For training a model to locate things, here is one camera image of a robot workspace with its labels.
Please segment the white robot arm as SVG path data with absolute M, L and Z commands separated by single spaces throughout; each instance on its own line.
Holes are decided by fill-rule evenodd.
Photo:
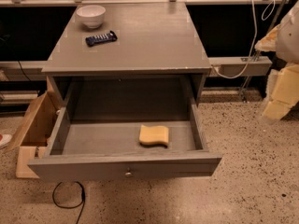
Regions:
M 299 1 L 257 42 L 255 49 L 274 51 L 286 62 L 280 71 L 270 72 L 261 114 L 263 119 L 280 120 L 299 102 Z

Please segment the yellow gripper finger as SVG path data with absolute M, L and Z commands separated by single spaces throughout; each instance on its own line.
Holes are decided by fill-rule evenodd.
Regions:
M 280 71 L 272 69 L 267 80 L 261 116 L 270 121 L 280 120 L 298 102 L 299 64 L 288 63 Z
M 278 36 L 278 28 L 279 26 L 275 26 L 266 36 L 264 36 L 261 40 L 259 40 L 255 49 L 258 51 L 275 51 L 276 50 L 276 42 Z

